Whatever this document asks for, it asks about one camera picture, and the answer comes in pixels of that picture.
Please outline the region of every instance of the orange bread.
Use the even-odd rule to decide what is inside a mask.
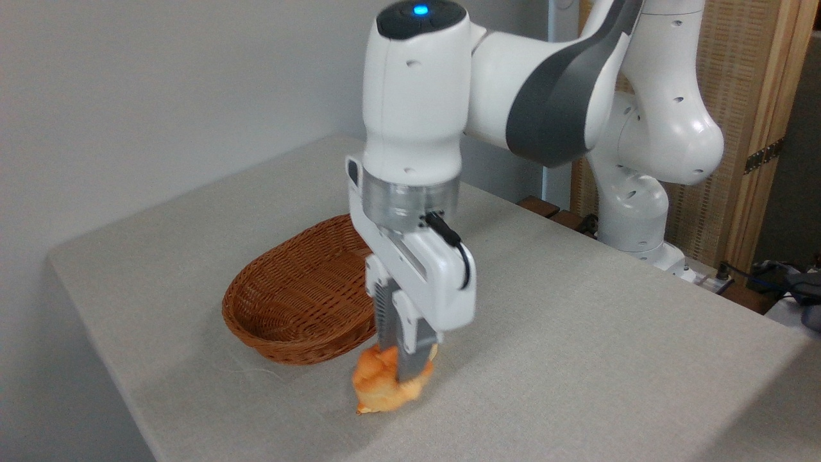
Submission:
[[[436,354],[436,345],[431,358]],[[393,411],[404,403],[419,398],[422,388],[433,373],[433,363],[428,361],[422,373],[413,380],[397,381],[399,350],[391,347],[383,352],[376,344],[362,352],[356,364],[353,382],[359,405],[356,413]]]

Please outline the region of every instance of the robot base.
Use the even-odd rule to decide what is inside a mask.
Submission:
[[[687,282],[694,282],[696,273],[687,265],[684,252],[670,243],[662,243],[653,250],[645,252],[625,252],[641,261],[678,276]]]

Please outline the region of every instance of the brown woven basket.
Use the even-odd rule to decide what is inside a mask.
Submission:
[[[370,253],[349,215],[327,219],[240,271],[222,299],[222,318],[244,344],[277,363],[335,358],[375,333],[365,293]]]

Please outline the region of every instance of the cable connector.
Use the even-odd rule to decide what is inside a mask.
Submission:
[[[442,219],[442,216],[438,213],[428,212],[428,214],[424,216],[424,222],[427,223],[436,234],[442,236],[442,239],[444,239],[447,245],[457,247],[461,243],[459,234],[452,230],[450,226],[447,226],[445,220]]]

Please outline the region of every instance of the electrical cable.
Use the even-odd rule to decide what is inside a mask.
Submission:
[[[773,284],[773,283],[767,282],[765,280],[760,280],[759,278],[756,278],[755,276],[751,275],[750,273],[747,273],[746,271],[739,270],[735,266],[730,265],[726,261],[721,262],[721,267],[722,268],[719,268],[719,271],[721,271],[723,269],[723,267],[726,267],[726,268],[728,268],[730,270],[733,270],[734,272],[738,273],[739,275],[746,277],[748,280],[751,280],[751,281],[755,282],[756,284],[763,285],[764,287],[769,287],[769,288],[774,289],[775,291],[778,291],[780,293],[789,292],[789,293],[792,293],[792,294],[795,294],[795,295],[800,295],[801,297],[807,297],[809,299],[816,299],[818,297],[817,295],[814,295],[812,293],[806,293],[806,292],[802,292],[800,290],[796,290],[795,286],[798,285],[798,284],[791,285],[790,287],[783,287],[781,285]],[[801,283],[801,284],[806,284],[806,285],[810,285],[810,286],[813,286],[813,287],[821,287],[821,284],[813,284],[813,283]]]
[[[447,245],[455,247],[461,254],[462,261],[465,262],[465,279],[459,290],[464,289],[470,282],[470,259],[467,257],[465,246],[461,243],[461,237],[456,231],[451,229],[451,227],[445,223],[442,216],[436,212],[428,212],[427,215],[420,218],[424,218],[424,222],[427,223],[436,234],[442,237]]]

